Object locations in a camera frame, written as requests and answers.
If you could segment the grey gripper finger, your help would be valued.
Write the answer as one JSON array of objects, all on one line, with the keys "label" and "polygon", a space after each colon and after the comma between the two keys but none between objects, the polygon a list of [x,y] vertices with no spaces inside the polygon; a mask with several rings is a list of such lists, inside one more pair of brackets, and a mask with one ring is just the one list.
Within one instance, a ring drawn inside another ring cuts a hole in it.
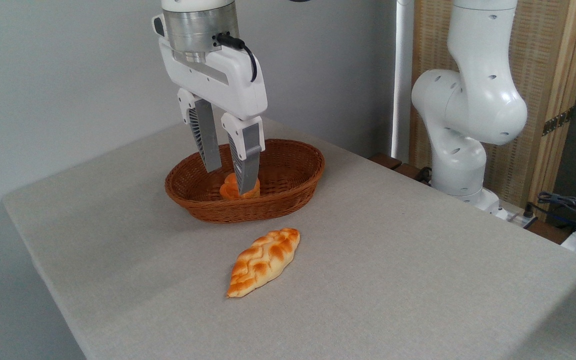
[{"label": "grey gripper finger", "polygon": [[226,112],[221,117],[221,124],[228,133],[238,193],[253,191],[258,180],[260,156],[266,149],[262,118],[242,120]]},{"label": "grey gripper finger", "polygon": [[190,127],[205,170],[211,173],[222,167],[221,153],[212,104],[180,88],[177,93],[182,120]]}]

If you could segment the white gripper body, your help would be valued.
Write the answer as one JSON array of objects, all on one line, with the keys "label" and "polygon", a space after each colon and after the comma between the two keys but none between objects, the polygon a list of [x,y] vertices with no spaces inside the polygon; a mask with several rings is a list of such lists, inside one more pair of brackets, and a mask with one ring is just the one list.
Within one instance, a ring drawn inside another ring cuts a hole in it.
[{"label": "white gripper body", "polygon": [[207,100],[242,120],[260,116],[268,108],[265,80],[258,59],[246,50],[222,47],[209,52],[203,63],[176,53],[165,37],[162,14],[151,19],[170,80],[181,89]]}]

